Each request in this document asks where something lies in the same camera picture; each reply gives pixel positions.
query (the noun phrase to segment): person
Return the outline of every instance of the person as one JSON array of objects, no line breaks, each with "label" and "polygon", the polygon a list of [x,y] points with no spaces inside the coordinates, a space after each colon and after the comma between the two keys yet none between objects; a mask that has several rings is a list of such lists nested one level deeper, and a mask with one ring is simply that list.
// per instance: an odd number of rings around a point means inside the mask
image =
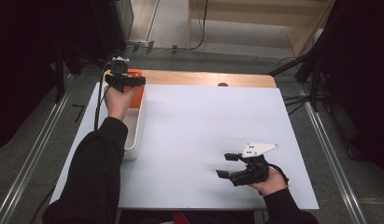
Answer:
[{"label": "person", "polygon": [[[88,133],[78,145],[61,197],[47,207],[42,217],[43,223],[115,223],[123,146],[128,134],[122,121],[137,89],[133,87],[129,92],[122,93],[106,87],[108,116],[97,131]],[[266,223],[318,223],[314,216],[297,207],[277,170],[269,169],[269,176],[264,182],[250,186],[263,195],[269,215]],[[204,212],[185,214],[185,219],[190,218],[187,223],[215,222],[208,222]],[[139,223],[153,222],[139,220]]]}]

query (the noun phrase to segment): white table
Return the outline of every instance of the white table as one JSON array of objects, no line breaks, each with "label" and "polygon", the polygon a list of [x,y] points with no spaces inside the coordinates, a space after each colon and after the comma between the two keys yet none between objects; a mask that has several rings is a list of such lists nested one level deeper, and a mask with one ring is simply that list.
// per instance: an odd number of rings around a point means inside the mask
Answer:
[{"label": "white table", "polygon": [[[93,129],[98,86],[86,109],[51,202],[59,198],[81,139]],[[223,154],[246,143],[277,143],[264,154],[283,169],[301,209],[318,209],[280,92],[274,88],[186,85],[146,86],[147,113],[139,156],[121,166],[120,208],[259,210],[263,198],[250,187],[234,187],[216,169],[245,169]],[[105,117],[102,109],[100,122]]]}]

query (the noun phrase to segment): metal rail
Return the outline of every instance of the metal rail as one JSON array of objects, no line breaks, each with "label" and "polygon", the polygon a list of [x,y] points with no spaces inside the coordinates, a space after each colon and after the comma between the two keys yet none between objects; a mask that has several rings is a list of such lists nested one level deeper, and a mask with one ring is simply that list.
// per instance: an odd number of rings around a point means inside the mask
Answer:
[{"label": "metal rail", "polygon": [[[299,84],[299,89],[303,95],[308,95],[308,90],[306,87]],[[339,187],[340,193],[348,209],[352,222],[355,224],[367,223],[363,214],[363,210],[361,209],[358,199],[354,194],[352,186],[348,182],[347,176],[334,152],[334,148],[332,147],[328,134],[325,132],[323,124],[320,120],[319,112],[315,112],[310,103],[306,103],[306,109],[317,132],[317,136],[320,140],[320,144],[322,146],[326,160],[328,161],[332,170],[334,180]]]},{"label": "metal rail", "polygon": [[52,130],[54,129],[58,118],[63,112],[64,106],[67,99],[69,98],[69,92],[72,89],[73,77],[71,75],[67,78],[67,90],[64,94],[64,97],[56,104],[50,112],[48,119],[46,120],[39,136],[37,137],[34,146],[31,149],[25,163],[23,164],[19,174],[11,185],[10,189],[7,192],[7,196],[0,207],[0,224],[8,223],[10,221],[11,215],[16,208],[20,197],[23,194],[23,191],[28,184],[28,181],[36,168],[36,165],[42,155],[44,148],[50,138]]}]

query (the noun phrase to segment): camera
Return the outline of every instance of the camera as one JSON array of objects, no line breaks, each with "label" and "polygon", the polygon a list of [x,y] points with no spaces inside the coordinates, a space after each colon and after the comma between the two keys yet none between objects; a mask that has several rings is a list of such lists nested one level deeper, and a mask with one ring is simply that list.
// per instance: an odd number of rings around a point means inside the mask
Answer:
[{"label": "camera", "polygon": [[122,57],[113,58],[107,65],[110,75],[105,76],[105,81],[117,91],[124,92],[124,87],[136,87],[146,84],[146,78],[137,69],[128,69],[129,60]]},{"label": "camera", "polygon": [[281,173],[285,183],[288,185],[289,179],[284,175],[282,170],[278,166],[268,163],[263,155],[265,152],[277,147],[278,144],[248,143],[243,153],[226,153],[224,154],[224,158],[227,161],[243,161],[247,168],[234,173],[217,170],[217,175],[219,178],[229,179],[236,187],[264,182],[269,176],[269,167],[273,167]]}]

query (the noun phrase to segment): white container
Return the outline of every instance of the white container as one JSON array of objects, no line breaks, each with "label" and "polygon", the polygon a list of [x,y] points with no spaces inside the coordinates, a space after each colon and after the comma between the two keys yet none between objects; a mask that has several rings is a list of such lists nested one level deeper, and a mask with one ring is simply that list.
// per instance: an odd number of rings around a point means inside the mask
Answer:
[{"label": "white container", "polygon": [[139,154],[146,114],[146,89],[142,94],[139,108],[128,108],[123,122],[128,127],[127,140],[124,145],[124,160],[134,160]]}]

